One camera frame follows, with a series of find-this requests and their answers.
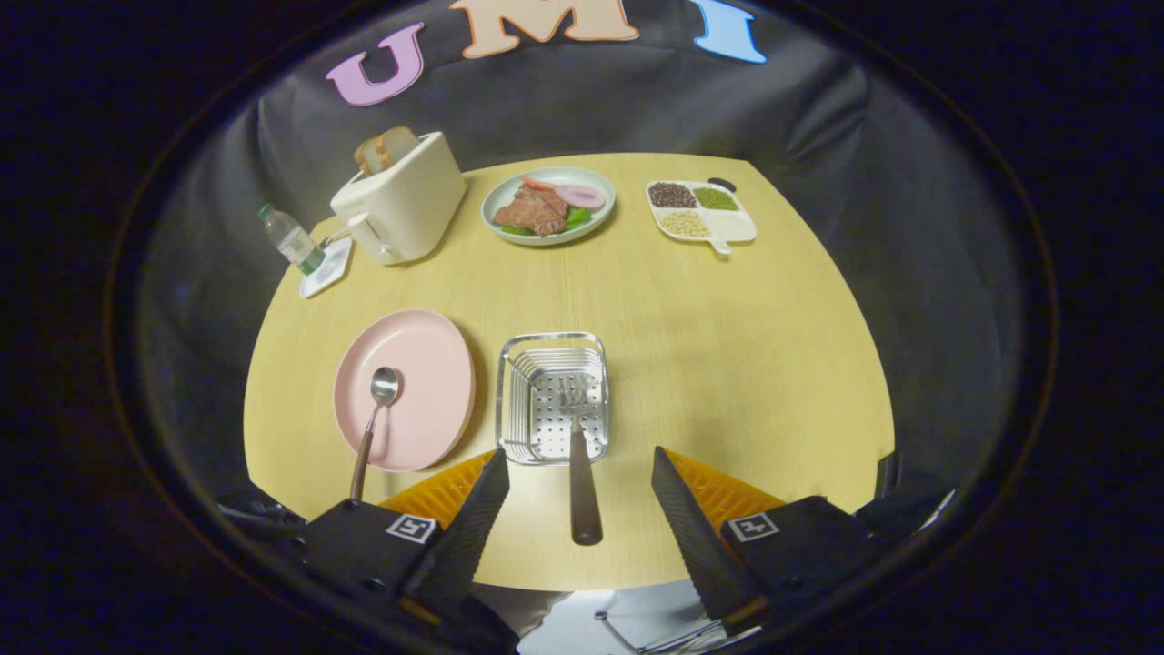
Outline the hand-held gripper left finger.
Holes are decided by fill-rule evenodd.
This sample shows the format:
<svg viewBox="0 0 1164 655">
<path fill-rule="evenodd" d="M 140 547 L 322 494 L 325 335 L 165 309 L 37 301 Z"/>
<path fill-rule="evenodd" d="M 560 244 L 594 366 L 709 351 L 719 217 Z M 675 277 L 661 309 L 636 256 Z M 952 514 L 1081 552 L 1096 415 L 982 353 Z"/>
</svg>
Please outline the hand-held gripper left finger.
<svg viewBox="0 0 1164 655">
<path fill-rule="evenodd" d="M 381 505 L 338 501 L 301 528 L 300 567 L 377 613 L 452 622 L 509 490 L 508 457 L 492 450 Z"/>
</svg>

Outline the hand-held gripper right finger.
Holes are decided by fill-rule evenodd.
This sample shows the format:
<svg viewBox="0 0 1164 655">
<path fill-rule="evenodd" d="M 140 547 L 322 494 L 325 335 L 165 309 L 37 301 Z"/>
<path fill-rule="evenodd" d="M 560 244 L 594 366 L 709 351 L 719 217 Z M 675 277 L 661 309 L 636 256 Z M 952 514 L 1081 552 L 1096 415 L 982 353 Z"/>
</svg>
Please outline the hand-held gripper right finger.
<svg viewBox="0 0 1164 655">
<path fill-rule="evenodd" d="M 781 501 L 656 447 L 651 486 L 707 615 L 728 635 L 797 621 L 889 540 L 823 494 Z"/>
</svg>

